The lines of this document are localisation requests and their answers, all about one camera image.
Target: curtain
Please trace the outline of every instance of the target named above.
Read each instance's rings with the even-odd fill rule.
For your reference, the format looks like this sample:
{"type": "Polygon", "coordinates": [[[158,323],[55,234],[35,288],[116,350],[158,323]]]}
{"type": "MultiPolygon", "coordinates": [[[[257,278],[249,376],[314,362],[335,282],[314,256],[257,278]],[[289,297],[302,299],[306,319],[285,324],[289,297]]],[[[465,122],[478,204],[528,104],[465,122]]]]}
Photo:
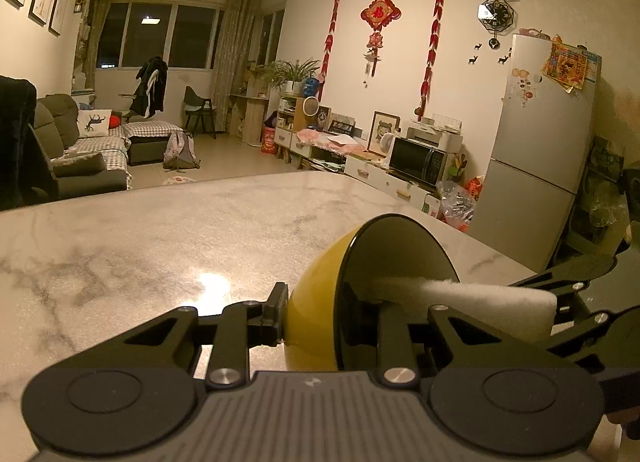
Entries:
{"type": "Polygon", "coordinates": [[[262,0],[226,0],[216,61],[213,66],[211,99],[217,107],[216,129],[228,132],[229,94],[242,86],[255,16],[262,0]]]}
{"type": "Polygon", "coordinates": [[[91,0],[94,4],[94,14],[91,18],[91,32],[86,45],[86,57],[84,59],[84,74],[86,75],[85,88],[95,86],[95,62],[98,59],[98,44],[104,29],[104,23],[109,13],[111,0],[91,0]]]}

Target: red pillow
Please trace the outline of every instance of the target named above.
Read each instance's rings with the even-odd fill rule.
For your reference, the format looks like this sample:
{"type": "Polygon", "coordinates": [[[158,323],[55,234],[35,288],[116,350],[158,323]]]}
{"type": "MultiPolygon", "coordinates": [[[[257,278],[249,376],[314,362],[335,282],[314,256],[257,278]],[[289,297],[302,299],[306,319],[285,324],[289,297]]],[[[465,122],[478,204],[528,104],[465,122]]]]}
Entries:
{"type": "Polygon", "coordinates": [[[114,113],[111,113],[111,118],[109,119],[109,128],[117,128],[121,125],[120,117],[116,116],[114,113]]]}

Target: refrigerator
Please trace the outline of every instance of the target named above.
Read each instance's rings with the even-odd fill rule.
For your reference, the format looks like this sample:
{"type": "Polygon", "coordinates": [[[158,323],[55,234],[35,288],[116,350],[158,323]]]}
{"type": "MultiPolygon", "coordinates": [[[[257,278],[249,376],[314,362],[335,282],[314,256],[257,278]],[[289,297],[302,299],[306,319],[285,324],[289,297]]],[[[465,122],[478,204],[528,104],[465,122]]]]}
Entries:
{"type": "Polygon", "coordinates": [[[578,193],[593,139],[602,59],[587,57],[568,94],[542,69],[552,43],[513,36],[502,115],[468,234],[535,272],[546,269],[578,193]]]}

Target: red hanging decoration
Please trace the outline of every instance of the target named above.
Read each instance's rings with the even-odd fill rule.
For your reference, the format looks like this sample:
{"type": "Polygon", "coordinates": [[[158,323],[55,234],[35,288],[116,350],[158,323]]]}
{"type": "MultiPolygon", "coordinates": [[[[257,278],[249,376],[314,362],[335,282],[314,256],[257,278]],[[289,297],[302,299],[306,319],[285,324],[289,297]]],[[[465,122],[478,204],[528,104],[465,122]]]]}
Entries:
{"type": "Polygon", "coordinates": [[[440,20],[442,19],[442,8],[444,6],[444,0],[436,0],[436,5],[433,9],[434,21],[431,25],[431,38],[429,40],[429,54],[427,56],[427,69],[424,71],[424,81],[420,86],[420,106],[415,110],[415,115],[418,116],[418,121],[421,121],[424,116],[424,110],[427,107],[427,100],[431,93],[431,68],[436,62],[436,50],[438,49],[438,43],[440,41],[440,27],[442,26],[440,20]]]}
{"type": "Polygon", "coordinates": [[[329,34],[327,35],[326,40],[324,41],[324,59],[322,60],[322,68],[320,70],[320,89],[318,90],[318,100],[322,100],[322,91],[324,90],[324,84],[326,83],[326,73],[329,70],[329,56],[331,55],[331,51],[334,48],[334,33],[335,33],[335,23],[338,20],[338,6],[340,5],[340,0],[334,0],[334,12],[331,15],[331,23],[329,23],[329,34]]]}
{"type": "Polygon", "coordinates": [[[402,12],[391,0],[374,0],[360,14],[360,17],[373,29],[373,34],[369,36],[367,44],[369,54],[372,55],[371,61],[373,61],[372,78],[376,75],[376,65],[379,60],[378,49],[382,49],[382,28],[388,26],[393,20],[398,20],[401,16],[402,12]]]}

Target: backpack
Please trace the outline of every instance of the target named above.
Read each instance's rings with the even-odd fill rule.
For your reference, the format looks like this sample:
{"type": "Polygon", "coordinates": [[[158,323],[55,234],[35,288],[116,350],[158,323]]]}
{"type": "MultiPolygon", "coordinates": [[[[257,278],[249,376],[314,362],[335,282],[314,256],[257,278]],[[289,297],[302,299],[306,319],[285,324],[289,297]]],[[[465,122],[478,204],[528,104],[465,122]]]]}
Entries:
{"type": "Polygon", "coordinates": [[[183,130],[171,132],[164,153],[164,168],[200,168],[200,160],[196,157],[193,147],[193,137],[189,132],[183,130]]]}

